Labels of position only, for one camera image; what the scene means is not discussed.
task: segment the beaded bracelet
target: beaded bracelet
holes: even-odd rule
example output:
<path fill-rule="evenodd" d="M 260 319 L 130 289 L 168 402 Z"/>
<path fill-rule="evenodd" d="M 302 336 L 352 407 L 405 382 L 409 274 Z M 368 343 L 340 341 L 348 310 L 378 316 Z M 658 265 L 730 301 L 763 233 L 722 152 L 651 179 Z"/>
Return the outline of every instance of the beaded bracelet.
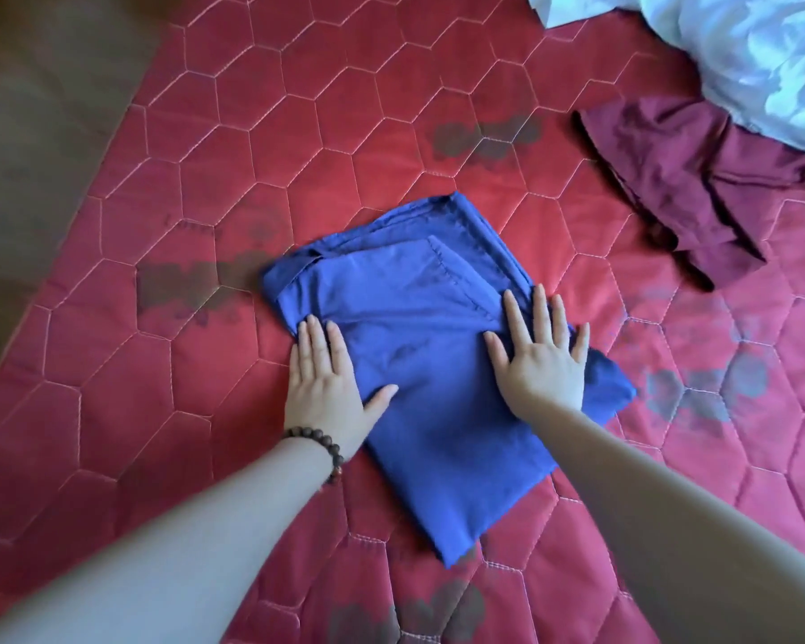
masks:
<path fill-rule="evenodd" d="M 322 429 L 311 427 L 290 427 L 283 433 L 283 438 L 309 438 L 328 450 L 334 462 L 334 469 L 326 483 L 331 483 L 336 477 L 343 474 L 343 464 L 346 460 L 340 455 L 340 445 L 331 440 L 331 436 L 322 433 Z"/>

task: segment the blue cloth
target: blue cloth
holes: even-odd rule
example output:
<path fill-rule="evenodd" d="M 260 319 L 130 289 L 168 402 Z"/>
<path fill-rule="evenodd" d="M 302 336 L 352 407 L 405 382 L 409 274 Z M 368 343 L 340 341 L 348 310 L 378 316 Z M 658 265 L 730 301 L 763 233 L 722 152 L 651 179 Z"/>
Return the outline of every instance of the blue cloth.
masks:
<path fill-rule="evenodd" d="M 748 130 L 805 150 L 805 0 L 528 0 L 546 27 L 614 8 L 698 64 L 704 97 Z"/>
<path fill-rule="evenodd" d="M 321 239 L 263 277 L 292 334 L 309 313 L 340 325 L 364 399 L 399 385 L 367 444 L 448 567 L 555 468 L 504 404 L 483 344 L 494 330 L 509 345 L 500 293 L 530 320 L 532 287 L 459 193 Z M 585 377 L 584 411 L 600 424 L 635 395 L 597 351 Z"/>

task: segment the crumpled maroon fabric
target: crumpled maroon fabric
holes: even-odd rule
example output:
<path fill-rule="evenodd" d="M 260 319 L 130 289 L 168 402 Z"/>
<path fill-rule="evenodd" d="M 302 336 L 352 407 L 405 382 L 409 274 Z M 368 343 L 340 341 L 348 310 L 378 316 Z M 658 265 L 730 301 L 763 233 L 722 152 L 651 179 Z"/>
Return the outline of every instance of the crumpled maroon fabric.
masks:
<path fill-rule="evenodd" d="M 720 288 L 760 269 L 776 190 L 805 186 L 805 152 L 730 121 L 706 100 L 618 99 L 578 113 L 651 235 Z"/>

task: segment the forearm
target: forearm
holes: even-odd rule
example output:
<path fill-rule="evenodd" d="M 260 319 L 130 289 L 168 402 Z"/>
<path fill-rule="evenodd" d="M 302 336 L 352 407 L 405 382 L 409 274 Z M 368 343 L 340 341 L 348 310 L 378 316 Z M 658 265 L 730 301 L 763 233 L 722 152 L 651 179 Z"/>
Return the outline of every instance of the forearm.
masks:
<path fill-rule="evenodd" d="M 16 606 L 0 644 L 217 642 L 331 470 L 321 445 L 283 441 Z"/>
<path fill-rule="evenodd" d="M 534 429 L 664 641 L 805 642 L 805 556 L 579 412 Z"/>

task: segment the white cloth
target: white cloth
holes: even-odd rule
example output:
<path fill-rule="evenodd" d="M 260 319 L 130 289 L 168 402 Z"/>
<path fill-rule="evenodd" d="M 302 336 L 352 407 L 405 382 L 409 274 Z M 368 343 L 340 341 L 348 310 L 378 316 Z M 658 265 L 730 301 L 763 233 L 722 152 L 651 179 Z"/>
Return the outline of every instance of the white cloth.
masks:
<path fill-rule="evenodd" d="M 805 150 L 805 0 L 528 0 L 547 27 L 640 11 L 734 121 Z"/>

